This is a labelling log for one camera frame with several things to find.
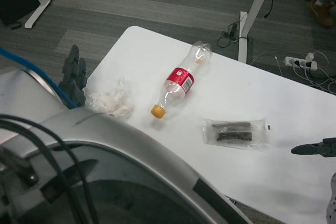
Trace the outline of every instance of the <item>crumpled tissue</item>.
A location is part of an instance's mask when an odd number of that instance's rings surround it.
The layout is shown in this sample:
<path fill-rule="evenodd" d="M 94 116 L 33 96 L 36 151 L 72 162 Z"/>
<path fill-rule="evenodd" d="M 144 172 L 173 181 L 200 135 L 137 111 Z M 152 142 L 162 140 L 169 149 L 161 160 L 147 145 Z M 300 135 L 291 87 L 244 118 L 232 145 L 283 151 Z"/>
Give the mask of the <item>crumpled tissue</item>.
<path fill-rule="evenodd" d="M 120 78 L 118 87 L 111 93 L 96 92 L 88 95 L 86 107 L 97 111 L 113 115 L 117 118 L 127 118 L 134 110 L 125 92 L 125 80 Z"/>

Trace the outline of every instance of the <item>white table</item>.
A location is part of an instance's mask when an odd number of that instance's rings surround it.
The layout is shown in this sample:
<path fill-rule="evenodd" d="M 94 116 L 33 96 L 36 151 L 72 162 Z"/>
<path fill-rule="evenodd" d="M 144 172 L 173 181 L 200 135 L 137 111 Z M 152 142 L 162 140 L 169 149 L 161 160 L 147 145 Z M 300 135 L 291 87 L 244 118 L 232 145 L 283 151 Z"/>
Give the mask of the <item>white table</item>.
<path fill-rule="evenodd" d="M 125 77 L 135 105 L 128 123 L 179 155 L 223 194 L 283 222 L 325 223 L 336 158 L 293 155 L 290 150 L 336 136 L 336 97 L 213 54 L 184 109 L 157 125 L 151 108 L 161 84 L 189 48 L 130 27 L 93 72 L 86 93 L 110 92 Z M 272 128 L 266 151 L 203 143 L 201 118 L 264 117 Z"/>

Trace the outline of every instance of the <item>plastic bag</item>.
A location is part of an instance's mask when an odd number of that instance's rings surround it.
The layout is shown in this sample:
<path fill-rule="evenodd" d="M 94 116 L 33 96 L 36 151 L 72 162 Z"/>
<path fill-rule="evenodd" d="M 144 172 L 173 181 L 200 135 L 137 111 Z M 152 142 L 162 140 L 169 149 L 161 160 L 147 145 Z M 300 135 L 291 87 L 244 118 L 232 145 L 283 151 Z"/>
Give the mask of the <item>plastic bag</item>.
<path fill-rule="evenodd" d="M 270 125 L 268 120 L 214 121 L 203 120 L 203 138 L 206 144 L 231 148 L 268 147 Z"/>
<path fill-rule="evenodd" d="M 117 118 L 126 118 L 134 110 L 133 104 L 127 101 L 125 94 L 125 80 L 120 78 L 118 87 L 112 93 L 92 93 L 88 95 L 88 108 L 113 115 Z"/>

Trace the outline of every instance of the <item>blue cable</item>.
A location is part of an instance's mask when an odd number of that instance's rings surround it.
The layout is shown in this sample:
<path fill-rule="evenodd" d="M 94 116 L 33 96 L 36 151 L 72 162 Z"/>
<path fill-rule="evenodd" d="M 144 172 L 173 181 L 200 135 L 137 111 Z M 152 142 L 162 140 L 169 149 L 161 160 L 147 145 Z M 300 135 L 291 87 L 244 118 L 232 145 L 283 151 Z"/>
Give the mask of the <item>blue cable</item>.
<path fill-rule="evenodd" d="M 70 97 L 68 97 L 68 95 L 62 89 L 60 89 L 42 69 L 38 68 L 30 61 L 7 51 L 3 47 L 0 47 L 0 55 L 37 73 L 42 79 L 46 81 L 46 83 L 48 83 L 53 88 L 58 96 L 66 102 L 70 109 L 78 108 L 78 106 L 72 101 L 72 99 L 70 99 Z"/>

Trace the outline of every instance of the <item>trash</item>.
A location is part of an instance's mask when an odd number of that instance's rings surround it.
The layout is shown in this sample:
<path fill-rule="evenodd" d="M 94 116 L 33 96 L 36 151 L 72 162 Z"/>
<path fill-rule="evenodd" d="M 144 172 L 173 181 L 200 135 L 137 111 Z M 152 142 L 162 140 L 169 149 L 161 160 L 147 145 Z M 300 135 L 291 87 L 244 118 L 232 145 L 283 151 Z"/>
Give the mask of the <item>trash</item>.
<path fill-rule="evenodd" d="M 206 144 L 238 149 L 268 147 L 270 125 L 267 119 L 241 122 L 203 120 Z"/>
<path fill-rule="evenodd" d="M 87 96 L 85 106 L 97 112 L 107 113 L 117 118 L 127 118 L 134 110 L 125 93 L 125 80 L 120 78 L 118 87 L 111 93 L 96 92 Z"/>
<path fill-rule="evenodd" d="M 172 107 L 184 99 L 195 82 L 195 74 L 211 55 L 211 47 L 208 43 L 203 44 L 198 41 L 192 45 L 182 63 L 173 70 L 163 83 L 159 101 L 151 111 L 153 116 L 161 119 L 166 114 L 166 110 L 171 110 Z"/>

